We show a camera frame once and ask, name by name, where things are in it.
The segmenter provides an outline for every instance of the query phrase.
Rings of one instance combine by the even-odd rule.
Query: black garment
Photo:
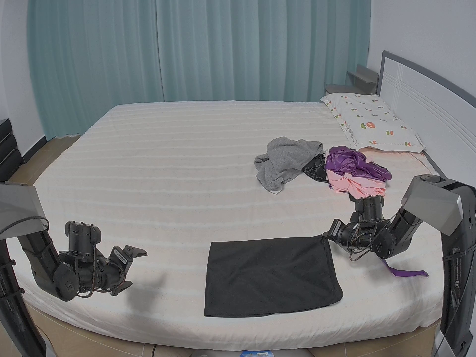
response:
[[[326,174],[326,159],[324,154],[319,153],[302,169],[306,175],[316,181],[328,182]]]
[[[306,311],[343,295],[329,242],[321,235],[211,244],[205,316]]]

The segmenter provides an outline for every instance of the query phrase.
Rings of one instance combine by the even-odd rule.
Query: teal curtain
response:
[[[370,0],[30,0],[28,45],[51,138],[124,103],[318,101],[369,30]]]
[[[118,104],[163,101],[155,0],[30,0],[28,53],[47,139]]]
[[[157,0],[164,98],[318,101],[366,65],[370,0]]]

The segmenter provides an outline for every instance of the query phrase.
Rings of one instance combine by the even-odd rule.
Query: black baseboard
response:
[[[43,136],[40,140],[36,142],[34,146],[32,146],[27,153],[23,155],[23,162],[26,163],[30,160],[35,153],[39,151],[39,149],[46,144],[46,136]]]

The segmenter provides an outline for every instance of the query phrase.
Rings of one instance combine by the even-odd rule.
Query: bed sheet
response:
[[[439,233],[423,224],[409,249],[389,259],[425,277],[394,277],[369,254],[349,261],[331,244],[344,292],[335,305],[259,318],[206,318],[204,289],[212,241],[314,236],[353,203],[305,174],[278,195],[258,182],[253,160],[273,138],[348,140],[322,103],[173,102],[117,106],[57,158],[35,184],[57,250],[69,220],[102,231],[98,249],[145,249],[116,297],[95,293],[65,303],[40,290],[16,240],[15,271],[33,306],[75,326],[137,342],[188,348],[310,348],[395,335],[428,326],[441,314]],[[412,176],[434,173],[423,155],[365,150],[393,174],[384,215],[391,217]]]

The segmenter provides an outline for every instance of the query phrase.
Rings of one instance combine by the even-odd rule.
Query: floral pillowcase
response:
[[[378,95],[334,93],[321,98],[355,149],[421,152],[418,134],[397,118]]]

